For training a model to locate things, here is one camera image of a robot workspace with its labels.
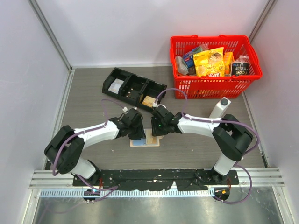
white bottle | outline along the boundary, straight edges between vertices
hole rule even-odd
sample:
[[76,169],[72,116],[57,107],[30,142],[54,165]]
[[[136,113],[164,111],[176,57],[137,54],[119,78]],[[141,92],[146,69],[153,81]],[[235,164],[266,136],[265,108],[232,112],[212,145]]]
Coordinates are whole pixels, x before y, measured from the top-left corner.
[[214,107],[211,115],[209,118],[222,118],[223,114],[225,113],[226,109],[230,105],[230,100],[226,97],[223,97]]

white wall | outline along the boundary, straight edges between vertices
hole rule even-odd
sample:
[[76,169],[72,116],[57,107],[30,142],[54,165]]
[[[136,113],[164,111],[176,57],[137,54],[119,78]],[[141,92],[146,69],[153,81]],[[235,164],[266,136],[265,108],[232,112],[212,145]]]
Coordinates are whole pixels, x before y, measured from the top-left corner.
[[42,168],[67,69],[26,0],[0,1],[0,223],[15,224]]
[[263,78],[246,95],[268,162],[279,167],[299,213],[299,1],[278,1],[253,46]]
[[170,37],[249,35],[267,0],[37,0],[73,66],[170,63]]

table surface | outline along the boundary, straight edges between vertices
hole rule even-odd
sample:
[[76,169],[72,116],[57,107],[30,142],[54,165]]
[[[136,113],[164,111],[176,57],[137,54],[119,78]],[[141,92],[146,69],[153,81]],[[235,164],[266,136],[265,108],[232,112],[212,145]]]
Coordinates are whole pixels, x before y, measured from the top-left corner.
[[[72,128],[89,127],[103,123],[105,116],[100,100],[110,98],[102,93],[102,85],[113,68],[76,69],[68,97],[62,125]],[[129,67],[129,72],[173,87],[171,67]],[[208,117],[219,99],[190,99],[185,110],[187,114]],[[248,112],[240,96],[231,99],[227,113],[233,114],[240,122],[251,125]],[[119,117],[122,110],[111,102],[104,102],[109,117]],[[175,99],[168,91],[162,103],[172,113],[180,112],[184,100]],[[151,128],[150,112],[143,114],[144,128]],[[215,140],[196,134],[171,133],[160,140],[159,147],[130,147],[129,138],[107,140],[83,151],[82,156],[91,160],[100,169],[160,169],[160,168],[211,168],[221,151]],[[258,149],[240,162],[247,168],[264,167]]]

